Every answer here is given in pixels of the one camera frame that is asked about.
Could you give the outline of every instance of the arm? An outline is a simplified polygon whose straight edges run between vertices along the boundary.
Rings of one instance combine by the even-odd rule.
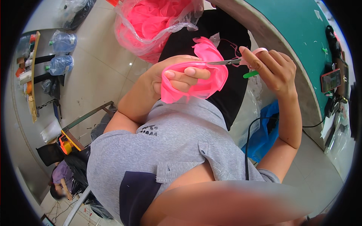
[[[66,184],[66,180],[64,178],[60,179],[60,183],[62,184],[62,187],[64,189],[64,191],[66,191],[67,193],[67,199],[69,201],[72,201],[73,200],[73,197],[72,197],[72,194],[70,193],[68,187],[67,187],[67,184]]]
[[[273,172],[282,182],[302,139],[302,116],[294,84],[296,66],[287,55],[275,50],[257,56],[245,47],[240,52],[278,98],[279,137],[257,168]]]
[[[161,74],[165,67],[187,61],[196,61],[197,57],[180,55],[173,56],[153,65],[138,78],[132,89],[119,101],[118,111],[108,123],[104,133],[114,130],[127,130],[136,133],[140,125],[145,123],[153,105],[161,98]],[[187,92],[199,78],[208,79],[210,71],[188,67],[184,73],[167,70],[166,77],[170,79],[172,87]]]

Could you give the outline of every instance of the phone screen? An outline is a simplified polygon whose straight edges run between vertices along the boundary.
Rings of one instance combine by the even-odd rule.
[[[328,92],[342,84],[341,70],[336,69],[321,76],[322,92]]]

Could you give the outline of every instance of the grey t-shirt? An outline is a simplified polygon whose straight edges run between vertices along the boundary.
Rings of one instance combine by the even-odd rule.
[[[245,155],[212,103],[198,98],[157,101],[135,134],[111,131],[92,142],[87,178],[95,197],[120,222],[119,187],[126,171],[156,174],[162,184],[157,197],[205,159],[215,180],[245,180]],[[274,173],[248,163],[250,180],[280,183]]]

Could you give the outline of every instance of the fingernail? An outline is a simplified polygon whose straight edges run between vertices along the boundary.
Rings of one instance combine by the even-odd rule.
[[[186,68],[184,72],[188,76],[193,76],[196,73],[195,69],[193,68]]]
[[[245,46],[240,46],[239,47],[239,51],[240,51],[240,53],[242,53],[242,52],[244,52],[244,50],[246,49],[246,47]]]
[[[172,72],[172,71],[165,71],[165,76],[168,77],[168,78],[174,78],[175,77],[175,73]]]

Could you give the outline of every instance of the scissor blade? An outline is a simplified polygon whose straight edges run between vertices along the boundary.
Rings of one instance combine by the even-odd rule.
[[[241,61],[241,58],[239,58],[239,59],[233,59],[233,60],[223,60],[223,61],[208,62],[207,64],[212,64],[212,65],[230,65],[230,64],[238,64],[240,61]]]

